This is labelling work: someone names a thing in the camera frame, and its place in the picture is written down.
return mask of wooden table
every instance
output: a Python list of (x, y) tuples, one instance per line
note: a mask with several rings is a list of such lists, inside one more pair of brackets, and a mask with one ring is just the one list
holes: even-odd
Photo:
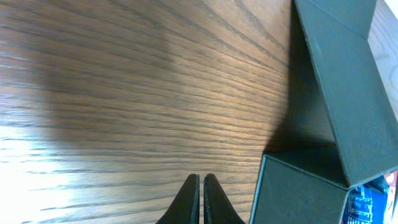
[[(247, 222), (287, 106), (290, 7), (1, 1), (0, 223), (154, 223), (191, 173)], [(379, 0), (369, 40), (396, 113), (397, 27)]]

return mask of dark green box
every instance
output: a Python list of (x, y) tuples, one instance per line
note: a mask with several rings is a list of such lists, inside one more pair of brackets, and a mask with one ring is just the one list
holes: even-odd
[(352, 188), (398, 168), (398, 125), (368, 44), (375, 5), (295, 0), (289, 108), (251, 223), (340, 223)]

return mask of wood grain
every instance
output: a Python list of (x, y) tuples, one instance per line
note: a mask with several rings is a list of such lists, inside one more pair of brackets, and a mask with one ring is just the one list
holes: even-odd
[[(191, 173), (247, 222), (287, 106), (290, 6), (0, 1), (1, 223), (154, 223)], [(391, 15), (379, 2), (369, 38), (390, 73)]]

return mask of open box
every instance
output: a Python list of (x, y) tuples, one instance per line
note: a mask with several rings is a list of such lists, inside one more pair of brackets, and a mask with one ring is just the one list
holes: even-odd
[(398, 168), (397, 120), (368, 44), (375, 5), (295, 1), (289, 107), (251, 223), (340, 223), (351, 189)]

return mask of green cardboard box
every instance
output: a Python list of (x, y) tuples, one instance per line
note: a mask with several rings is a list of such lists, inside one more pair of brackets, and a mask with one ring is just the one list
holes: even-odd
[(398, 125), (368, 44), (375, 5), (295, 0), (289, 107), (251, 223), (340, 223), (352, 188), (398, 168)]

